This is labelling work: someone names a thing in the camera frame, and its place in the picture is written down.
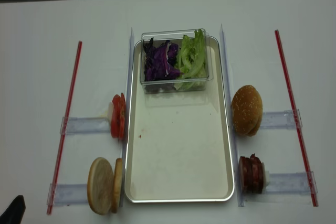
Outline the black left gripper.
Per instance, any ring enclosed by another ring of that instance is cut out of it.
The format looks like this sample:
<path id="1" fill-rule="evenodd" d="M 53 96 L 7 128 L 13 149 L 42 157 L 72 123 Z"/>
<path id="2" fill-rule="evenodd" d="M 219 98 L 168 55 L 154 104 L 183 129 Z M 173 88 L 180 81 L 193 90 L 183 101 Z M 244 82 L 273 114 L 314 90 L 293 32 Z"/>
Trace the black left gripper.
<path id="1" fill-rule="evenodd" d="M 0 224 L 20 224 L 25 212 L 23 195 L 18 195 L 0 217 Z"/>

